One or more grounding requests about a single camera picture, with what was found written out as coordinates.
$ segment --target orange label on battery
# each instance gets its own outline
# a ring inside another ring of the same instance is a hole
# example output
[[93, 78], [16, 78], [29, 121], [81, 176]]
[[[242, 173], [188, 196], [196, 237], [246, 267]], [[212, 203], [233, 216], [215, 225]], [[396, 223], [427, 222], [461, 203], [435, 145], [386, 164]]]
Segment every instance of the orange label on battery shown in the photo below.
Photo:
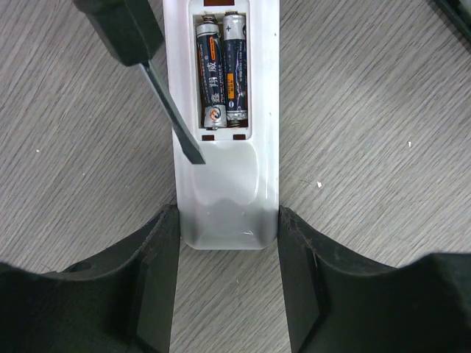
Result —
[[211, 59], [216, 60], [216, 44], [213, 37], [209, 37], [209, 46], [211, 49]]
[[234, 99], [234, 74], [227, 74], [227, 97]]

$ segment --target black object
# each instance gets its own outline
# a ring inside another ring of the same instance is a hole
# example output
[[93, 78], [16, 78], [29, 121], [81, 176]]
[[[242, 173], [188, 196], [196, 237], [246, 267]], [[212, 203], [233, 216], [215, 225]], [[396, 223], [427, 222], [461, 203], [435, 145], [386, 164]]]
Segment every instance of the black object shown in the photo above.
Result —
[[470, 255], [392, 268], [286, 208], [278, 252], [293, 353], [471, 352]]
[[471, 44], [471, 13], [468, 13], [459, 0], [433, 0], [433, 2]]
[[179, 253], [173, 206], [62, 273], [0, 263], [0, 351], [168, 352]]
[[147, 63], [163, 35], [147, 0], [74, 0], [108, 51], [126, 66]]

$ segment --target black tool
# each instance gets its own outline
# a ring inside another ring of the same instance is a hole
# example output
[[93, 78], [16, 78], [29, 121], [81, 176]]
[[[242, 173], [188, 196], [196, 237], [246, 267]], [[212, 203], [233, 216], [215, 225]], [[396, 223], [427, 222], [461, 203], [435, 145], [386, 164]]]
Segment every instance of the black tool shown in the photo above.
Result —
[[205, 164], [198, 143], [185, 125], [169, 89], [152, 65], [163, 35], [147, 0], [74, 0], [87, 15], [110, 54], [125, 66], [140, 65], [165, 107], [183, 153], [193, 164]]

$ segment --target black and silver battery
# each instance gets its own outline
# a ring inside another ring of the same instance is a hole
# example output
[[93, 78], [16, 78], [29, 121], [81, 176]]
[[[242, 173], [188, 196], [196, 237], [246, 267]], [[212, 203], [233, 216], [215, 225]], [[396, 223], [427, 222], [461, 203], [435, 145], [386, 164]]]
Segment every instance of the black and silver battery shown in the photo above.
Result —
[[246, 19], [238, 13], [226, 13], [222, 24], [227, 120], [230, 126], [239, 126], [241, 121], [248, 119]]
[[203, 16], [203, 23], [196, 27], [199, 81], [204, 98], [206, 129], [227, 126], [224, 73], [222, 67], [221, 34], [216, 18]]

